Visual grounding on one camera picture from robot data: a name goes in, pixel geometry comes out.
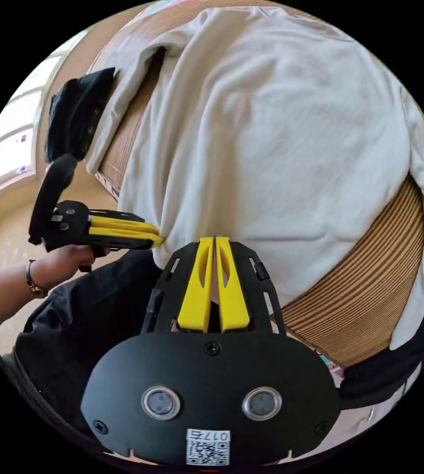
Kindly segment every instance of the white cloth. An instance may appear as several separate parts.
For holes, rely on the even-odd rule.
[[[225,235],[258,253],[283,306],[342,260],[408,172],[424,199],[424,122],[406,90],[340,30],[278,7],[206,9],[132,57],[89,172],[160,46],[118,205],[166,238],[159,267],[191,241]],[[424,255],[392,349],[423,314]]]

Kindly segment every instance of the window frame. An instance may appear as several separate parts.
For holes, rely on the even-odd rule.
[[[33,131],[33,138],[31,142],[31,161],[29,164],[27,164],[24,167],[24,171],[20,172],[19,168],[14,169],[9,171],[8,173],[5,173],[4,175],[0,176],[0,192],[6,190],[12,185],[18,184],[20,181],[24,180],[32,180],[37,178],[37,167],[36,167],[36,161],[37,161],[37,144],[39,141],[39,128],[41,125],[41,117],[42,117],[42,111],[44,110],[45,107],[45,102],[47,100],[47,95],[49,94],[50,88],[59,72],[59,70],[62,68],[65,60],[69,56],[69,54],[82,42],[82,40],[85,38],[87,35],[88,30],[84,30],[82,32],[77,33],[75,36],[80,36],[80,38],[74,42],[74,44],[65,50],[62,51],[57,51],[53,52],[50,55],[48,55],[46,58],[44,58],[42,61],[45,61],[47,59],[51,59],[54,57],[61,57],[61,59],[57,62],[57,64],[54,66],[52,71],[50,72],[47,81],[45,82],[44,85],[42,86],[37,86],[33,87],[32,89],[26,90],[22,92],[21,94],[18,94],[16,96],[13,96],[8,100],[6,103],[5,107],[20,99],[21,97],[27,96],[32,93],[36,93],[41,91],[41,97],[39,99],[39,103],[36,107],[36,113],[34,115],[34,119],[32,123],[23,125],[21,127],[16,128],[15,130],[10,130],[9,132],[5,133],[3,136],[0,137],[0,143],[7,138],[16,135],[20,132],[23,132],[25,130],[30,130],[32,129]]]

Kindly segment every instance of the screw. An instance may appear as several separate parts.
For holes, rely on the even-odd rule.
[[[314,430],[314,432],[318,435],[318,436],[321,436],[323,434],[325,434],[327,432],[327,428],[328,428],[328,424],[327,424],[327,421],[323,421],[322,423],[319,423],[317,426],[316,426],[316,429]]]
[[[95,429],[97,433],[100,433],[101,435],[105,435],[108,433],[107,425],[103,423],[102,421],[95,420],[93,422],[93,428]]]
[[[204,351],[208,356],[216,356],[220,353],[220,345],[214,341],[207,342],[204,346]]]

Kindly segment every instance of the black strap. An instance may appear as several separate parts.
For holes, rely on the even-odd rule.
[[[413,338],[391,351],[385,349],[348,367],[340,385],[341,409],[382,403],[405,384],[424,358],[424,318]]]

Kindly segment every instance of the hand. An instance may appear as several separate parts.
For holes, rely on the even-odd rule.
[[[67,245],[49,252],[31,265],[34,284],[51,290],[71,279],[82,265],[92,265],[95,257],[90,245]]]

